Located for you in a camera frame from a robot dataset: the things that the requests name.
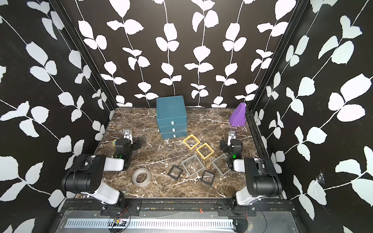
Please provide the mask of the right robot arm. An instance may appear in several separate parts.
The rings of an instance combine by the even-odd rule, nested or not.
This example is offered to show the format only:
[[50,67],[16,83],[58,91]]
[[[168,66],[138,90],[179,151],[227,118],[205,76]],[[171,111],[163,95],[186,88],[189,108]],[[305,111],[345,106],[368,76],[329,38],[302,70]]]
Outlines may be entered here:
[[227,155],[228,168],[245,174],[245,187],[233,197],[234,207],[281,195],[283,187],[270,158],[242,157],[243,142],[235,138],[222,140],[220,149]]

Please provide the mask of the yellow brooch box frame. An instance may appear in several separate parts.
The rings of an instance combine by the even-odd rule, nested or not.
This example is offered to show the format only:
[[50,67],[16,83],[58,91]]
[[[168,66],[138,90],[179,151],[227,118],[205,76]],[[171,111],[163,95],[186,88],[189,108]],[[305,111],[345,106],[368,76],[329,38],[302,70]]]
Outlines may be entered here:
[[183,140],[183,143],[190,149],[193,150],[200,145],[200,140],[193,134],[189,135]]

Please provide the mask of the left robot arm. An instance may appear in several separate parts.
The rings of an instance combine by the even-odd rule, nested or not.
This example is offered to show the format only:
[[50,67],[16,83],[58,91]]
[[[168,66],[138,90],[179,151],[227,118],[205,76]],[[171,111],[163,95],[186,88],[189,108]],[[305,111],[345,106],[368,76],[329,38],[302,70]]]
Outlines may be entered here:
[[141,148],[141,139],[125,136],[115,142],[113,157],[80,154],[62,179],[61,188],[74,194],[84,194],[103,204],[125,208],[123,194],[103,181],[104,172],[126,171],[132,162],[132,154]]

